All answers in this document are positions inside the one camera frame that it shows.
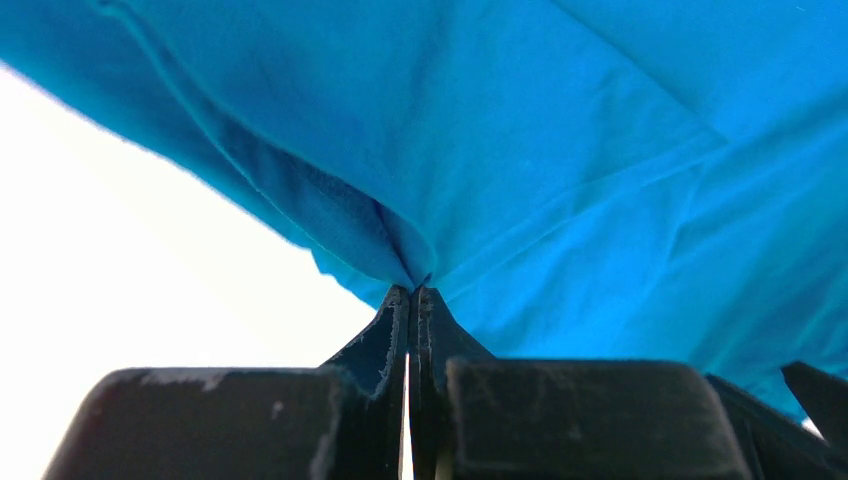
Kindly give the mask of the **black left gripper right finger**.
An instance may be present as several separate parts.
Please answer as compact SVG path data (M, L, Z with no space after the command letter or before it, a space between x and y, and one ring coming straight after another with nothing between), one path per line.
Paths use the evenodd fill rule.
M668 361L509 360L410 297L409 407L418 479L747 479L721 402Z

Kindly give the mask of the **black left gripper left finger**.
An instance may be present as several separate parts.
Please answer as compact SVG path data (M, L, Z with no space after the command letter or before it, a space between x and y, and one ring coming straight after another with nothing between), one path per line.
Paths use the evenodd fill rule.
M111 372L87 394L48 479L398 479L409 295L315 368Z

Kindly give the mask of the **blue t shirt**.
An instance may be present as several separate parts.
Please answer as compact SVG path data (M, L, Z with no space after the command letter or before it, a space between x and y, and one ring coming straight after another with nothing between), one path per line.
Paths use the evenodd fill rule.
M843 1L5 1L1 58L495 354L847 374Z

